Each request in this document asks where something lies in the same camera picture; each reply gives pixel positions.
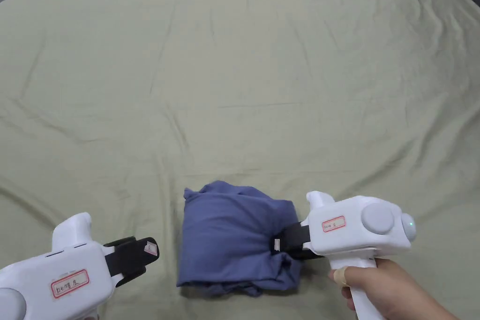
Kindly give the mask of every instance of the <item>white tag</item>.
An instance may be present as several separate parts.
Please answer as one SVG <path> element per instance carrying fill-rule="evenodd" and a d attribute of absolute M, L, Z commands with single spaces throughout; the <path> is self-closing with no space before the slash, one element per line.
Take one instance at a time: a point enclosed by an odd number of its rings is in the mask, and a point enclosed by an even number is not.
<path fill-rule="evenodd" d="M 148 254 L 152 254 L 152 255 L 155 255 L 155 256 L 158 255 L 157 245 L 154 244 L 154 243 L 151 243 L 149 241 L 147 241 L 147 244 L 144 247 L 144 251 L 145 251 L 145 253 L 148 253 Z"/>
<path fill-rule="evenodd" d="M 324 233 L 328 233 L 329 231 L 334 231 L 344 226 L 346 226 L 344 216 L 339 216 L 339 217 L 336 217 L 335 219 L 327 220 L 322 223 Z"/>
<path fill-rule="evenodd" d="M 52 289 L 53 297 L 59 299 L 64 295 L 88 285 L 89 283 L 90 278 L 88 278 L 88 273 L 85 269 L 83 269 L 72 275 L 68 275 L 57 281 L 54 281 L 50 287 Z"/>

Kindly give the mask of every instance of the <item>finger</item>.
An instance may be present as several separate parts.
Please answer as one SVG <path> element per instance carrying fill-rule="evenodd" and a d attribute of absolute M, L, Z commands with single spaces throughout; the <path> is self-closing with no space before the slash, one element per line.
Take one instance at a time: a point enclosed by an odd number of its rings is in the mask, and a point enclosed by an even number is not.
<path fill-rule="evenodd" d="M 333 280 L 340 286 L 348 286 L 345 279 L 346 269 L 347 269 L 347 266 L 344 266 L 342 268 L 336 269 L 333 273 Z"/>
<path fill-rule="evenodd" d="M 349 287 L 342 287 L 342 296 L 345 299 L 351 299 L 352 298 L 352 292 L 350 291 Z"/>
<path fill-rule="evenodd" d="M 348 299 L 346 301 L 346 307 L 351 309 L 353 312 L 355 311 L 355 304 L 353 303 L 353 299 Z"/>

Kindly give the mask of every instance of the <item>gripper handle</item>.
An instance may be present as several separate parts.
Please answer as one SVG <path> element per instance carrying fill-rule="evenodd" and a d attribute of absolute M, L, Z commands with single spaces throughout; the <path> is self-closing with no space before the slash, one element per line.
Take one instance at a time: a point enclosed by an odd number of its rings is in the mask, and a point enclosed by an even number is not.
<path fill-rule="evenodd" d="M 359 268 L 375 268 L 377 263 L 374 258 L 334 258 L 329 259 L 333 269 L 342 268 L 344 266 L 356 266 Z M 361 289 L 351 287 L 353 303 L 357 312 L 358 320 L 385 320 L 379 313 L 377 308 L 367 298 L 367 295 Z"/>

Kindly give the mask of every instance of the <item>red-bordered label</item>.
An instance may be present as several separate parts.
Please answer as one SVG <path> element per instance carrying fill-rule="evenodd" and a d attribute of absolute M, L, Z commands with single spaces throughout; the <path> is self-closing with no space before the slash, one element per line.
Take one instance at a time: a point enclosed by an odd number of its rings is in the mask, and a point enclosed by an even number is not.
<path fill-rule="evenodd" d="M 90 278 L 88 277 L 88 273 L 85 269 L 83 269 L 66 277 L 63 277 L 57 281 L 54 281 L 50 285 L 50 287 L 52 289 L 53 297 L 59 299 L 64 295 L 67 295 L 85 285 L 88 285 L 89 283 Z"/>
<path fill-rule="evenodd" d="M 339 216 L 331 220 L 324 221 L 322 223 L 323 232 L 328 233 L 329 231 L 334 231 L 346 226 L 346 221 L 344 216 Z"/>

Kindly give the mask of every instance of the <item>light green bedsheet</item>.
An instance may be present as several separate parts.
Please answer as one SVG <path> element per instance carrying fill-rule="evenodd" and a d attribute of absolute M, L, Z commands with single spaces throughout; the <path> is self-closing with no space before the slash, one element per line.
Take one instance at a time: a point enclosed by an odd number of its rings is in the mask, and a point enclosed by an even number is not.
<path fill-rule="evenodd" d="M 0 267 L 153 236 L 160 260 L 104 320 L 353 319 L 328 264 L 298 293 L 175 287 L 183 188 L 371 195 L 417 219 L 399 261 L 464 320 L 480 312 L 480 8 L 470 0 L 6 0 L 0 4 Z"/>

